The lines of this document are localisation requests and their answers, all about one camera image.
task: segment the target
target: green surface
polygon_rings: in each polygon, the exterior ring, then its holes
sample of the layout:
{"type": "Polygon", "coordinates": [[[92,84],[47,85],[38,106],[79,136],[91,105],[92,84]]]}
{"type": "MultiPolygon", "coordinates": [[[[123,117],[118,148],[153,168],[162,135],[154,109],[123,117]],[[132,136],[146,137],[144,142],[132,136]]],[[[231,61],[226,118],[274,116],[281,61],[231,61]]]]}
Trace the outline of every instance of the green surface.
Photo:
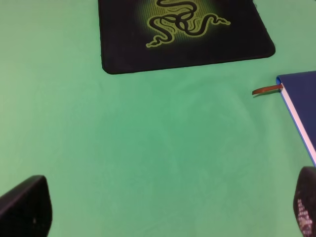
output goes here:
{"type": "Polygon", "coordinates": [[[312,165],[279,74],[316,70],[316,2],[257,0],[267,59],[101,69],[97,0],[0,0],[0,193],[48,178],[50,237],[299,237],[312,165]]]}

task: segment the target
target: razer logo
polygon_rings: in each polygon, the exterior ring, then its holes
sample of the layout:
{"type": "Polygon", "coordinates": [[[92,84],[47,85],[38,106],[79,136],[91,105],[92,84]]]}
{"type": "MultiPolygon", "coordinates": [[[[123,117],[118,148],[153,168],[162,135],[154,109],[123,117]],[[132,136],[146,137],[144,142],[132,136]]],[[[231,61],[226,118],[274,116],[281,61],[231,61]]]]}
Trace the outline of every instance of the razer logo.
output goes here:
{"type": "Polygon", "coordinates": [[[147,25],[158,34],[153,41],[146,44],[147,48],[158,47],[163,43],[172,43],[175,34],[183,32],[189,37],[201,37],[207,32],[209,24],[230,25],[231,23],[215,13],[207,13],[202,17],[196,16],[199,6],[193,0],[154,0],[156,7],[162,7],[167,12],[148,19],[147,25]]]}

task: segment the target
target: green table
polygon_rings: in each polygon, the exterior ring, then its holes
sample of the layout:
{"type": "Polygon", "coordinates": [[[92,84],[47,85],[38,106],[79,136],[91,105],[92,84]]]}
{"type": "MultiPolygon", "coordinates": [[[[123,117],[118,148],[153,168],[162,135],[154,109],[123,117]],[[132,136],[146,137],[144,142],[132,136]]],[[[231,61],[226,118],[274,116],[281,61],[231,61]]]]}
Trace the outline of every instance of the green table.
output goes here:
{"type": "Polygon", "coordinates": [[[312,165],[279,74],[316,70],[316,3],[257,0],[267,59],[108,75],[97,0],[0,0],[0,193],[44,174],[50,237],[299,237],[312,165]]]}

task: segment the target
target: black object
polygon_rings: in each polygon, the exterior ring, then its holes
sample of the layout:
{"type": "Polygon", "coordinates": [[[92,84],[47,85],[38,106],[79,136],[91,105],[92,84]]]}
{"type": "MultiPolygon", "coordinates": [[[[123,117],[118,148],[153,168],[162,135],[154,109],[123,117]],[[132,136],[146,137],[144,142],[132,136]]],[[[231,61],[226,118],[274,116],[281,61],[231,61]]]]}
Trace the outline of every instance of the black object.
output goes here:
{"type": "Polygon", "coordinates": [[[51,222],[44,176],[32,176],[0,197],[0,237],[46,237],[51,222]]]}
{"type": "Polygon", "coordinates": [[[252,0],[99,0],[103,69],[110,74],[272,56],[252,0]]]}
{"type": "Polygon", "coordinates": [[[316,168],[303,167],[297,181],[293,208],[304,237],[316,237],[316,168]]]}

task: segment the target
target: black mouse pad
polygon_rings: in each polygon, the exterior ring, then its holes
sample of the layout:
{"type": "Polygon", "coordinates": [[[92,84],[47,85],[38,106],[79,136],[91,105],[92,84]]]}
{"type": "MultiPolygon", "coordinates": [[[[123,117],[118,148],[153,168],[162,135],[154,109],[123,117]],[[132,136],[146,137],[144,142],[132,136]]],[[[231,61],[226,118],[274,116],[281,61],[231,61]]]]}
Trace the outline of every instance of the black mouse pad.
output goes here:
{"type": "Polygon", "coordinates": [[[110,74],[264,58],[275,53],[251,0],[99,0],[110,74]]]}

